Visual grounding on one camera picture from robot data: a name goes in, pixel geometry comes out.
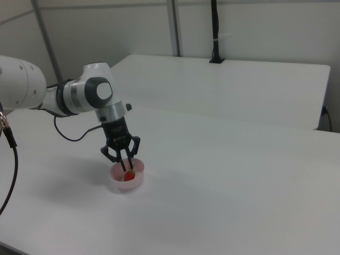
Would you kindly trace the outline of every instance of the black cable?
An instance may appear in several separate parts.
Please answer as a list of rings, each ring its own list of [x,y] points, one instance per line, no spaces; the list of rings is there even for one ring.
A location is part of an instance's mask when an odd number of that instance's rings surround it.
[[[325,109],[325,113],[327,113],[328,120],[329,120],[329,131],[332,132],[332,121],[330,120],[330,115],[327,109]]]
[[[57,130],[57,132],[58,132],[63,138],[65,138],[67,141],[71,141],[71,142],[78,142],[78,141],[80,141],[81,139],[83,139],[84,136],[85,136],[88,132],[91,132],[91,131],[93,131],[93,130],[96,130],[96,129],[98,129],[98,128],[101,128],[101,125],[100,125],[100,126],[95,126],[95,127],[93,127],[92,129],[88,129],[88,130],[81,136],[81,138],[73,140],[73,139],[70,139],[70,138],[64,136],[63,133],[58,129],[56,119],[57,119],[57,117],[54,116],[53,123],[54,123],[55,129]]]
[[[13,192],[13,189],[14,189],[14,186],[15,186],[16,176],[18,175],[18,152],[16,151],[16,147],[15,146],[13,147],[13,152],[14,152],[14,162],[15,162],[13,180],[12,180],[12,184],[11,184],[10,190],[9,190],[9,192],[7,194],[6,199],[5,199],[5,202],[1,206],[0,215],[5,210],[5,207],[6,207],[7,203],[10,200],[10,197],[12,195],[12,192]]]

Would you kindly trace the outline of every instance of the cable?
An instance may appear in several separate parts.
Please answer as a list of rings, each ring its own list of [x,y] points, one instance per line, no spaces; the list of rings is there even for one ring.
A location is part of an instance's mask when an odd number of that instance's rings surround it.
[[[15,181],[16,181],[16,176],[18,175],[18,152],[16,150],[16,142],[12,133],[12,129],[11,126],[6,118],[6,115],[3,114],[3,111],[0,111],[0,125],[1,125],[1,129],[4,132],[4,135],[7,138],[8,144],[10,145],[10,147],[13,149],[14,152],[14,175],[13,175],[13,180],[12,180],[12,184],[10,187],[10,190],[8,191],[7,197],[5,199],[5,202],[3,203],[3,205],[0,208],[0,215],[2,214],[2,212],[5,210],[5,207],[7,206],[10,197],[12,195],[14,186],[15,186]]]
[[[1,206],[0,215],[5,210],[5,207],[6,207],[7,203],[10,200],[10,197],[12,195],[12,192],[13,192],[13,189],[14,189],[14,186],[15,186],[16,176],[18,175],[18,152],[16,150],[16,147],[13,147],[13,152],[14,152],[14,162],[15,162],[13,180],[12,180],[12,184],[11,184],[10,190],[9,190],[9,192],[7,194],[6,199],[5,199],[5,202]]]
[[[78,138],[78,139],[73,140],[73,139],[70,139],[70,138],[64,136],[63,133],[58,129],[56,119],[57,119],[57,117],[54,116],[53,123],[54,123],[55,129],[57,130],[57,132],[58,132],[63,138],[65,138],[67,141],[71,141],[71,142],[78,142],[78,141],[80,141],[81,139],[83,139],[84,136],[85,136],[88,132],[91,132],[91,131],[93,131],[93,130],[96,130],[96,129],[98,129],[98,128],[101,128],[101,125],[100,125],[100,126],[95,126],[95,127],[93,127],[92,129],[88,129],[88,130],[81,136],[81,138]]]
[[[46,88],[47,88],[47,89],[50,89],[50,88],[54,88],[54,87],[58,87],[58,83],[57,83],[57,84],[50,85],[50,86],[47,86]]]
[[[332,132],[332,121],[330,120],[330,115],[327,109],[325,109],[325,113],[327,113],[328,120],[329,120],[329,131]]]

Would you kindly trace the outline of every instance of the red fruit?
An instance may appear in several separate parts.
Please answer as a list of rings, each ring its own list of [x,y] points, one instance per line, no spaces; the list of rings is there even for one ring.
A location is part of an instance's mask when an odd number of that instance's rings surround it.
[[[133,180],[135,176],[134,170],[127,171],[127,173],[124,175],[124,182]]]

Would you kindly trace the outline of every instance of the table surface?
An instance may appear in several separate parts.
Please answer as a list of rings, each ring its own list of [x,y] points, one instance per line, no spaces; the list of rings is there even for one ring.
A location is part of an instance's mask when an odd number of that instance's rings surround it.
[[[102,130],[72,143],[45,112],[8,118],[20,168],[0,240],[28,254],[338,255],[338,134],[134,107],[126,121],[141,137],[144,182],[119,193]],[[76,138],[97,120],[58,125]],[[13,174],[4,137],[0,156],[3,198]]]
[[[330,67],[130,55],[112,70],[117,91],[141,106],[312,130]]]

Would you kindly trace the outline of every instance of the black pole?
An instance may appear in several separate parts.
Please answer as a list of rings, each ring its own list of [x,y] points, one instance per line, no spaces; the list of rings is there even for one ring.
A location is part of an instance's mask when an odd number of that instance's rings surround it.
[[[220,64],[224,58],[219,56],[218,46],[218,13],[216,0],[211,0],[211,18],[212,18],[212,38],[214,40],[214,49],[212,50],[212,57],[210,63]]]

